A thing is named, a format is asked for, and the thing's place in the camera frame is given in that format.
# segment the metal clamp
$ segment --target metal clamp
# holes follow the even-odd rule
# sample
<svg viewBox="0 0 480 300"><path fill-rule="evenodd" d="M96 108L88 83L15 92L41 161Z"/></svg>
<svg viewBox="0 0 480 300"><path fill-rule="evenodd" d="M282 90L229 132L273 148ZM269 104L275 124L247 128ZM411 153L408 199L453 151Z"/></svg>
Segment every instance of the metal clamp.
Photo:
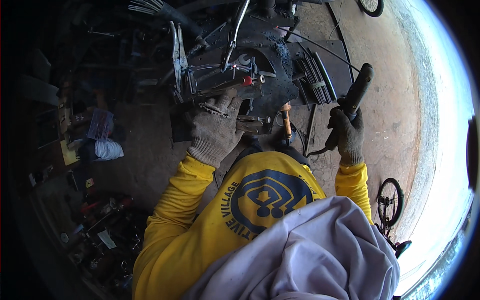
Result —
<svg viewBox="0 0 480 300"><path fill-rule="evenodd" d="M175 24L170 21L170 28L173 34L173 51L172 61L173 70L175 73L176 88L181 93L181 73L188 69L187 56L185 55L185 48L183 47L183 35L180 24L175 29Z"/></svg>

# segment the black hose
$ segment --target black hose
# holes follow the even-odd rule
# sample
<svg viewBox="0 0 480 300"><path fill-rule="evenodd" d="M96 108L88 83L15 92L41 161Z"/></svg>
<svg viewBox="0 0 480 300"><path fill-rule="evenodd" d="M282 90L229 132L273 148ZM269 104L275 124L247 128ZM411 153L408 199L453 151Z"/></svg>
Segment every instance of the black hose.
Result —
<svg viewBox="0 0 480 300"><path fill-rule="evenodd" d="M308 153L306 157L308 158L310 155L322 154L322 153L325 153L327 151L328 151L328 149L327 149L327 147L325 147L322 150L313 151L313 152Z"/></svg>
<svg viewBox="0 0 480 300"><path fill-rule="evenodd" d="M301 134L300 134L300 131L297 129L297 127L295 126L295 124L292 123L292 121L290 121L290 124L292 125L293 128L295 128L295 131L296 131L297 135L298 135L299 138L300 138L301 146L302 146L302 148L303 148L303 156L305 156L305 154L306 154L305 152L307 151L307 149L305 148L305 142L303 141L303 138L302 138L302 136L301 136Z"/></svg>

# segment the knit work glove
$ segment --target knit work glove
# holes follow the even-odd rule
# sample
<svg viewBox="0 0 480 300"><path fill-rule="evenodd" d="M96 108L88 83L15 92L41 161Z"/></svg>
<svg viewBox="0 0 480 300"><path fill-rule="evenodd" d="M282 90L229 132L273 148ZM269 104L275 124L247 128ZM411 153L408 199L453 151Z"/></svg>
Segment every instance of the knit work glove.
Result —
<svg viewBox="0 0 480 300"><path fill-rule="evenodd" d="M236 95L237 90L230 89L218 100L199 104L203 111L193 118L193 141L187 151L204 164L220 167L243 135L243 131L235 129L242 102Z"/></svg>
<svg viewBox="0 0 480 300"><path fill-rule="evenodd" d="M360 108L357 110L357 116L350 122L346 114L340 110L345 103L345 99L338 99L338 103L340 106L330 111L327 128L335 128L338 132L338 152L342 157L340 164L354 166L363 162L363 118L361 110Z"/></svg>

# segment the welding electrode holder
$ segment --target welding electrode holder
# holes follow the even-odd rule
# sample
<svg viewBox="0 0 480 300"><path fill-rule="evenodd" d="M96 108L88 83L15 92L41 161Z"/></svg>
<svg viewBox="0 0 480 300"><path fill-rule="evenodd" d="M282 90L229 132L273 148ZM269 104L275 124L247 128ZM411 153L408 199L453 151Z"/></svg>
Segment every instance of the welding electrode holder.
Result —
<svg viewBox="0 0 480 300"><path fill-rule="evenodd" d="M345 104L340 108L350 121L353 121L357 116L359 105L363 101L363 96L367 92L374 76L373 67L369 63L364 63L360 69L357 79L352 84L345 96ZM310 152L307 157L315 154L322 154L328 150L333 151L338 145L338 131L333 128L325 142L325 148L319 151Z"/></svg>

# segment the gray cloth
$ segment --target gray cloth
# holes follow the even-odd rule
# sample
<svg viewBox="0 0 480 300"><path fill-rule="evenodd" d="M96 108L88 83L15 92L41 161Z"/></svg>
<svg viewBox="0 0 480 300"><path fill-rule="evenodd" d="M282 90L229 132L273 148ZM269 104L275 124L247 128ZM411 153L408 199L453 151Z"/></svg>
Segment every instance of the gray cloth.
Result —
<svg viewBox="0 0 480 300"><path fill-rule="evenodd" d="M400 276L395 254L349 198L333 196L284 216L215 261L189 299L388 299Z"/></svg>
<svg viewBox="0 0 480 300"><path fill-rule="evenodd" d="M203 111L193 118L193 140L187 151L204 164L219 168L244 133L236 129L242 102L236 94L236 89L230 89L218 100L199 104Z"/></svg>

